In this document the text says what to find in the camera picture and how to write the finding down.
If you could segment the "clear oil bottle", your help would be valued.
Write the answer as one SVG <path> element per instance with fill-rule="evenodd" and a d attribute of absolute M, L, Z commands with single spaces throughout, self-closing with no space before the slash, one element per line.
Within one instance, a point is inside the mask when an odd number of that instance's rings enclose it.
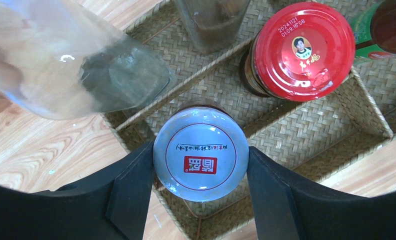
<path fill-rule="evenodd" d="M 0 0 L 0 94 L 43 118 L 141 109 L 177 78 L 163 58 L 72 0 Z"/>

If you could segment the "brownish glass oil bottle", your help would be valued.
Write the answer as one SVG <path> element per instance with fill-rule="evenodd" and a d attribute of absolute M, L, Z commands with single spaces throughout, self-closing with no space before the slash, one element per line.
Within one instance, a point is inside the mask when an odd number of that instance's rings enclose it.
<path fill-rule="evenodd" d="M 175 0 L 174 4 L 198 52 L 221 50 L 236 39 L 249 0 Z"/>

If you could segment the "white-lid sauce jar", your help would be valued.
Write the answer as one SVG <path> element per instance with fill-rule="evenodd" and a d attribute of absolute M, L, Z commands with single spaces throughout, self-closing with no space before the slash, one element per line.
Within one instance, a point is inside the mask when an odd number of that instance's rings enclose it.
<path fill-rule="evenodd" d="M 210 202 L 231 193 L 246 175 L 249 144 L 238 123 L 216 101 L 187 101 L 163 124 L 153 165 L 175 196 Z"/>

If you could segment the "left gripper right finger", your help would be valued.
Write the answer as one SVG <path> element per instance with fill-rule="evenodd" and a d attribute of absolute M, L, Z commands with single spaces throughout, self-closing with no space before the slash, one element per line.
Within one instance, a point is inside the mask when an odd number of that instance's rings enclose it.
<path fill-rule="evenodd" d="M 338 191 L 253 146 L 247 178 L 260 240 L 396 240 L 396 191 L 376 197 Z"/>

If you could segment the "yellow-cap sauce bottle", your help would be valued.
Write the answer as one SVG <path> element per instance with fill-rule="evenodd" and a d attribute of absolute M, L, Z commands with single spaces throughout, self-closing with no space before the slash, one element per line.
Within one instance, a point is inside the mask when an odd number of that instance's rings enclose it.
<path fill-rule="evenodd" d="M 396 56 L 396 0 L 376 3 L 349 24 L 355 39 L 355 65 Z"/>

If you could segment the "woven wicker divided tray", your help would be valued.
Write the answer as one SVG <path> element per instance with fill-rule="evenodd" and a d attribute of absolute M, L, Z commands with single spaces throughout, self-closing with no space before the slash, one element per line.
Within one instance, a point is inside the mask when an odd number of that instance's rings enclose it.
<path fill-rule="evenodd" d="M 396 136 L 396 57 L 354 66 L 343 84 L 317 100 L 293 103 L 250 94 L 239 78 L 240 59 L 265 22 L 289 0 L 253 0 L 233 45 L 196 51 L 171 0 L 138 18 L 126 33 L 162 54 L 180 86 L 141 110 L 104 118 L 127 152 L 155 138 L 189 100 L 218 102 L 242 127 L 249 145 L 316 182 L 335 175 Z"/>

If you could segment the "red-lid sauce jar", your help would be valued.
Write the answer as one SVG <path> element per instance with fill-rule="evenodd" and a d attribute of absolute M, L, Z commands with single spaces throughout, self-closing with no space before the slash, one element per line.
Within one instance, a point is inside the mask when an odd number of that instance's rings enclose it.
<path fill-rule="evenodd" d="M 275 13 L 244 53 L 239 77 L 253 95 L 292 102 L 322 98 L 349 75 L 352 28 L 336 9 L 306 1 Z"/>

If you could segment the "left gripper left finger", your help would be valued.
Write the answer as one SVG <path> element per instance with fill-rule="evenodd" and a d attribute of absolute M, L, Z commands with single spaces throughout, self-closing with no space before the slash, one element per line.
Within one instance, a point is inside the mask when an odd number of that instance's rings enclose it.
<path fill-rule="evenodd" d="M 0 240 L 141 240 L 154 181 L 153 143 L 57 190 L 0 185 Z"/>

